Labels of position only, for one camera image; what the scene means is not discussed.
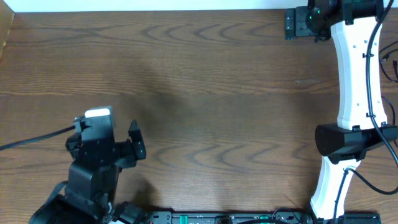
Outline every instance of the green connector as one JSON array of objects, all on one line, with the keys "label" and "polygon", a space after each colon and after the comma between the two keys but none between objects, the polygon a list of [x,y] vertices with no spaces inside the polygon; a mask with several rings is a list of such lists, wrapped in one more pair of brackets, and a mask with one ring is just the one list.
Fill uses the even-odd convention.
[{"label": "green connector", "polygon": [[260,219],[268,219],[268,216],[266,215],[260,216]]},{"label": "green connector", "polygon": [[180,224],[188,224],[188,215],[180,216]]}]

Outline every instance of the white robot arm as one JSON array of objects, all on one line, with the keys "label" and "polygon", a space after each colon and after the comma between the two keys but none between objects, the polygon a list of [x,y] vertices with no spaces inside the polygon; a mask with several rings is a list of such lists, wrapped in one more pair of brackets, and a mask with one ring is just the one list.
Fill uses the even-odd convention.
[{"label": "white robot arm", "polygon": [[[361,130],[374,128],[368,113],[365,81],[365,57],[368,39],[376,25],[375,17],[355,19],[353,25],[345,21],[331,27],[331,36],[335,43],[340,81],[340,109],[337,125],[352,130],[359,126]],[[376,35],[371,57],[371,91],[373,110],[379,127],[387,123],[387,116],[381,103],[378,43],[380,30]],[[311,207],[317,218],[332,219],[338,189],[343,178],[344,169],[355,169],[361,161],[349,159],[338,164],[331,163],[327,156],[322,157],[322,168],[318,186],[311,198]],[[337,208],[337,217],[344,215],[344,201],[353,173],[350,172],[341,191]]]},{"label": "white robot arm", "polygon": [[[345,169],[355,170],[368,150],[383,144],[378,132],[386,141],[398,137],[397,126],[387,124],[382,106],[378,57],[381,26],[373,33],[384,14],[383,5],[383,0],[309,0],[307,7],[288,9],[285,13],[286,39],[311,35],[316,41],[333,38],[338,57],[337,123],[318,125],[315,130],[317,148],[323,156],[317,189],[310,201],[315,222],[345,214],[344,201],[353,176]],[[367,54],[369,44],[372,44],[370,55]],[[367,73],[369,58],[370,72]],[[369,108],[373,109],[375,122],[371,120]]]}]

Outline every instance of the wood grain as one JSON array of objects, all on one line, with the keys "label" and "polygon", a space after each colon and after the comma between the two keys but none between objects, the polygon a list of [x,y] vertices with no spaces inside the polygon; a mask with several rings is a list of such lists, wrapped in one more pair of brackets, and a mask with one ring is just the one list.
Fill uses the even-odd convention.
[{"label": "wood grain", "polygon": [[0,0],[0,58],[2,51],[6,46],[6,41],[11,28],[12,20],[14,18],[14,12]]},{"label": "wood grain", "polygon": [[[338,113],[338,67],[332,41],[284,40],[283,17],[281,10],[18,14],[0,64],[0,144],[112,105],[116,139],[137,119],[148,153],[122,172],[117,202],[305,208],[321,164],[315,127]],[[396,37],[397,21],[393,10],[381,47]],[[398,103],[395,84],[382,78],[382,91]],[[66,138],[0,153],[0,222],[27,222],[67,179]],[[398,184],[384,147],[359,171],[380,188]],[[395,223],[397,202],[354,178],[345,207]]]}]

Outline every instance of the white wall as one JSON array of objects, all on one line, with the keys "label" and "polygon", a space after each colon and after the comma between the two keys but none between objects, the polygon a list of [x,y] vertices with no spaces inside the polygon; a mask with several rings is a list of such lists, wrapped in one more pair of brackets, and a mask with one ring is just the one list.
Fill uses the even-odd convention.
[{"label": "white wall", "polygon": [[14,12],[286,9],[308,0],[4,0]]}]

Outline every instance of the cable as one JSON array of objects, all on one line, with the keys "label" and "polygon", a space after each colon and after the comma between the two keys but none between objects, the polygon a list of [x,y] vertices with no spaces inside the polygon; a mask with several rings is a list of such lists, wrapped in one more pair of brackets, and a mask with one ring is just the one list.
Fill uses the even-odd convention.
[{"label": "cable", "polygon": [[5,149],[10,149],[12,147],[20,146],[20,145],[23,145],[23,144],[38,142],[38,141],[41,141],[41,140],[44,140],[44,139],[49,139],[49,138],[52,138],[52,137],[57,136],[59,134],[63,134],[65,132],[71,131],[73,129],[75,129],[75,127],[74,126],[70,126],[68,128],[65,128],[65,129],[50,133],[50,134],[46,134],[46,135],[43,135],[43,136],[39,136],[39,137],[36,137],[36,138],[31,138],[31,139],[26,139],[26,140],[14,142],[14,143],[6,144],[4,146],[0,146],[0,151],[3,151]]},{"label": "cable", "polygon": [[[381,18],[378,20],[378,22],[374,26],[374,29],[373,29],[372,34],[371,34],[370,39],[369,39],[368,48],[366,49],[366,68],[365,68],[365,71],[366,71],[366,94],[367,94],[367,97],[368,97],[368,108],[369,108],[368,116],[370,117],[370,119],[372,121],[374,129],[376,130],[377,134],[379,135],[379,137],[381,138],[383,143],[387,146],[389,152],[391,153],[392,158],[394,159],[394,161],[395,161],[395,163],[396,163],[396,165],[398,167],[397,154],[394,151],[394,149],[392,148],[392,146],[390,145],[390,143],[387,141],[387,139],[383,135],[383,133],[381,133],[381,131],[379,129],[379,126],[377,125],[376,120],[374,119],[376,117],[376,115],[374,115],[374,113],[373,113],[372,93],[371,93],[371,79],[370,79],[370,77],[371,77],[370,76],[370,61],[371,61],[371,52],[372,52],[372,46],[373,46],[374,38],[375,38],[375,36],[376,36],[381,24],[383,23],[384,19],[386,18],[388,12],[390,11],[393,2],[394,2],[394,0],[390,0],[389,1],[388,5],[386,7],[386,10],[383,12],[383,15],[381,16]],[[395,41],[394,43],[388,45],[387,47],[384,47],[380,52],[386,50],[387,48],[391,47],[392,45],[394,45],[396,43],[398,43],[398,41]],[[388,75],[384,71],[382,65],[381,65],[381,68],[382,68],[383,73],[386,75],[386,77],[390,81],[398,82],[398,81],[392,80],[390,77],[388,77]],[[391,106],[391,108],[392,108],[392,110],[394,112],[394,116],[395,116],[395,110],[394,110],[394,107],[392,106],[391,102],[388,101],[387,98],[385,98],[385,97],[384,97],[384,100],[386,100],[390,104],[390,106]],[[380,193],[380,194],[383,194],[383,195],[393,195],[393,194],[396,194],[398,192],[398,186],[397,186],[397,188],[395,188],[394,190],[389,191],[389,192],[388,191],[384,191],[384,190],[380,190],[377,187],[375,187],[373,184],[371,184],[369,181],[367,181],[361,174],[359,174],[359,172],[357,172],[356,170],[354,170],[352,168],[347,167],[344,170],[344,176],[343,176],[343,179],[341,180],[341,184],[340,184],[339,191],[338,191],[338,194],[337,194],[336,203],[335,203],[335,210],[333,212],[333,223],[336,221],[337,206],[338,206],[338,202],[339,202],[339,199],[340,199],[341,191],[343,189],[346,176],[348,175],[348,171],[351,171],[353,174],[357,175],[368,187],[370,187],[371,189],[373,189],[377,193]]]},{"label": "cable", "polygon": [[393,82],[393,83],[398,83],[398,72],[397,72],[397,66],[396,66],[396,63],[397,63],[397,62],[396,62],[396,60],[393,61],[393,66],[394,66],[394,70],[395,70],[395,72],[396,72],[397,80],[393,80],[392,78],[390,78],[389,75],[387,75],[387,72],[385,71],[385,69],[384,69],[382,63],[383,63],[384,61],[386,61],[386,60],[390,57],[390,54],[391,54],[391,53],[394,53],[394,52],[398,51],[398,49],[394,49],[394,50],[389,51],[389,52],[386,53],[383,57],[380,57],[380,54],[381,54],[381,52],[383,52],[384,50],[388,49],[389,47],[391,47],[392,45],[394,45],[394,44],[396,44],[396,43],[398,43],[398,41],[393,42],[392,44],[388,45],[387,47],[384,47],[381,51],[379,51],[379,58],[381,58],[381,59],[379,59],[379,65],[380,65],[380,67],[381,67],[381,71],[383,72],[384,76],[385,76],[388,80],[390,80],[390,82]]},{"label": "cable", "polygon": [[[390,145],[390,143],[387,141],[386,137],[384,137],[383,133],[381,133],[379,126],[376,123],[375,120],[375,115],[373,113],[373,103],[372,103],[372,93],[371,93],[371,76],[370,76],[370,61],[371,61],[371,51],[372,51],[372,46],[373,46],[373,42],[374,42],[374,38],[382,24],[382,22],[384,21],[384,19],[386,18],[388,12],[391,9],[392,3],[394,2],[394,0],[390,0],[389,4],[386,7],[386,10],[384,11],[383,15],[381,16],[381,18],[378,20],[376,26],[374,27],[371,37],[369,39],[369,44],[368,44],[368,49],[366,51],[366,92],[367,92],[367,96],[368,96],[368,108],[369,108],[369,117],[372,121],[372,124],[374,126],[374,129],[376,130],[377,134],[379,135],[379,137],[381,138],[381,140],[383,141],[383,143],[387,146],[389,152],[391,153],[392,158],[394,159],[397,167],[398,167],[398,157],[396,152],[393,150],[392,146]],[[391,192],[385,192],[383,190],[379,190],[377,188],[375,188],[373,185],[371,185],[368,181],[365,181],[364,178],[360,178],[366,185],[368,185],[370,188],[372,188],[373,190],[383,194],[384,193],[388,193],[388,194],[396,194],[398,192],[398,187],[391,191]]]},{"label": "cable", "polygon": [[397,41],[394,41],[393,43],[391,43],[391,44],[387,45],[386,47],[384,47],[383,49],[381,49],[381,50],[379,51],[379,54],[380,54],[381,52],[385,51],[386,49],[388,49],[389,47],[393,46],[394,44],[398,44],[398,40],[397,40]]},{"label": "cable", "polygon": [[[383,100],[385,100],[388,103],[388,105],[390,105],[391,112],[392,112],[392,125],[396,125],[396,111],[394,109],[394,106],[392,105],[392,103],[386,97],[381,96],[381,98]],[[397,140],[394,140],[394,144],[396,145],[396,148],[398,148]]]},{"label": "cable", "polygon": [[289,224],[287,222],[283,222],[280,220],[275,220],[275,219],[267,219],[267,220],[263,220],[263,219],[255,219],[255,220],[249,220],[249,221],[244,221],[244,222],[240,222],[238,224],[255,224],[255,223],[275,223],[275,224]]},{"label": "cable", "polygon": [[274,213],[272,214],[272,218],[273,219],[276,219],[276,213],[278,213],[279,210],[288,210],[288,211],[290,211],[293,214],[294,218],[298,221],[298,223],[301,223],[300,219],[297,218],[296,214],[290,208],[285,208],[285,207],[278,208],[277,210],[275,210]]},{"label": "cable", "polygon": [[344,182],[346,181],[347,174],[348,174],[348,169],[345,169],[344,170],[343,179],[341,180],[341,184],[340,184],[340,187],[338,189],[337,198],[336,198],[336,201],[335,201],[335,211],[333,212],[332,224],[336,224],[337,205],[338,205],[338,201],[340,200],[341,191],[343,190],[343,186],[344,186]]}]

